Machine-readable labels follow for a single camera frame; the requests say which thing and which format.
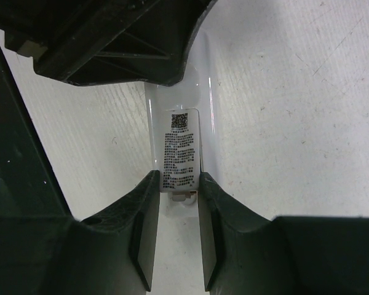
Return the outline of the white battery cover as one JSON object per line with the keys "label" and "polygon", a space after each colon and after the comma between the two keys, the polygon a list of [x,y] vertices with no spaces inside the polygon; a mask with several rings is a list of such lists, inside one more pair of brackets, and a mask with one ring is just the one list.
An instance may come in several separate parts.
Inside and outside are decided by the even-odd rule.
{"label": "white battery cover", "polygon": [[200,177],[200,127],[196,109],[164,111],[157,140],[160,191],[174,202],[191,204]]}

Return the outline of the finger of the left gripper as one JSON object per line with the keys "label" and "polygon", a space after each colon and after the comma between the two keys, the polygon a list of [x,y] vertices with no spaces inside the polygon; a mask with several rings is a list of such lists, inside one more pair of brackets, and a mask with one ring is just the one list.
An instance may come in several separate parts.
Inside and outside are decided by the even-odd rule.
{"label": "finger of the left gripper", "polygon": [[213,1],[0,1],[5,48],[76,86],[171,86]]}

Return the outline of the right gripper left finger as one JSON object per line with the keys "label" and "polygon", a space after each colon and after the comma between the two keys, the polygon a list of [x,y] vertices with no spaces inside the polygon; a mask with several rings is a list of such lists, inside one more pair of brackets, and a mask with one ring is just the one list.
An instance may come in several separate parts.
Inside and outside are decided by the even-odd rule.
{"label": "right gripper left finger", "polygon": [[93,216],[0,216],[0,294],[146,294],[160,174]]}

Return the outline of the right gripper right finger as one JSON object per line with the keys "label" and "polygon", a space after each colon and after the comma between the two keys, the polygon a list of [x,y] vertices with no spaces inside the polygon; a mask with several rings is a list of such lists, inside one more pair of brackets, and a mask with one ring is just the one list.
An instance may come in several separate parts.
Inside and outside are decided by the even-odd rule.
{"label": "right gripper right finger", "polygon": [[206,172],[198,210],[210,294],[369,294],[369,218],[268,220]]}

